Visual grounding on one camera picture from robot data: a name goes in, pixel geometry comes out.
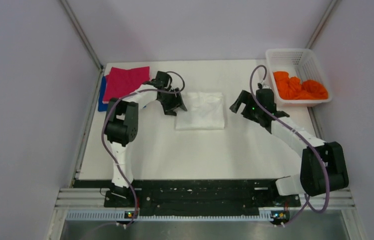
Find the white printed t-shirt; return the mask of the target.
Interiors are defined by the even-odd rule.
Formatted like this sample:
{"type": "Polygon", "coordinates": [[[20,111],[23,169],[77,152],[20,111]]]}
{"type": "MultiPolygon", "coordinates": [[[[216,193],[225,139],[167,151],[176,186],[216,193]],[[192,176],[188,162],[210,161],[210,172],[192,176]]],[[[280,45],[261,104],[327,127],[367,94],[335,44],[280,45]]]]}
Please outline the white printed t-shirt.
{"type": "Polygon", "coordinates": [[[177,131],[225,128],[224,96],[221,92],[188,92],[184,96],[184,103],[187,111],[177,114],[177,131]]]}

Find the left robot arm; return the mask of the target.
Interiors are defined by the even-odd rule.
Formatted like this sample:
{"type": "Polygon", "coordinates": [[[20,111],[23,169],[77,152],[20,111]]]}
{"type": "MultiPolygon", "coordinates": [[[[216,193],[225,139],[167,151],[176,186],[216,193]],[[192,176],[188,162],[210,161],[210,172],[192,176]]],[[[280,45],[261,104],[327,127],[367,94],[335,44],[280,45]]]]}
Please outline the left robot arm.
{"type": "Polygon", "coordinates": [[[121,97],[111,98],[108,104],[101,141],[113,161],[110,189],[124,207],[135,201],[134,177],[126,151],[139,131],[139,111],[154,101],[161,104],[166,116],[175,117],[178,110],[187,111],[181,95],[185,82],[182,82],[182,87],[173,87],[173,75],[181,76],[174,71],[158,71],[154,79],[121,97]]]}

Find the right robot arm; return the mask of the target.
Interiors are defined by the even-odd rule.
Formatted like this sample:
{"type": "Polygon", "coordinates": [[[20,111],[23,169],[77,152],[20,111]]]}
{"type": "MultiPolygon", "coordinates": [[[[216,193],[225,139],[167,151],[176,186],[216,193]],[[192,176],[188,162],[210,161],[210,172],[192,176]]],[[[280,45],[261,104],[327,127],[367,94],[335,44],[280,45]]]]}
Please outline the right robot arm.
{"type": "Polygon", "coordinates": [[[269,190],[268,200],[272,205],[281,206],[288,200],[288,195],[314,197],[348,187],[342,146],[336,141],[319,139],[295,124],[286,112],[277,109],[271,89],[258,89],[255,94],[242,90],[230,111],[237,113],[241,104],[245,105],[241,112],[244,118],[258,123],[301,158],[300,172],[277,179],[276,187],[269,190]]]}

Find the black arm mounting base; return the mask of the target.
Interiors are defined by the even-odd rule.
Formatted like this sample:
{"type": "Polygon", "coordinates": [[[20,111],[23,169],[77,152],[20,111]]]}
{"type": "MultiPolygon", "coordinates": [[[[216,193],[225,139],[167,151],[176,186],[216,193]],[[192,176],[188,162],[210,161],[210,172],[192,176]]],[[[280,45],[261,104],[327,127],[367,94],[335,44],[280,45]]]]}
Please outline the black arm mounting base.
{"type": "Polygon", "coordinates": [[[275,179],[134,180],[135,193],[122,198],[110,180],[76,180],[75,188],[100,188],[104,207],[129,208],[125,217],[258,216],[263,207],[299,207],[298,194],[278,194],[275,179]]]}

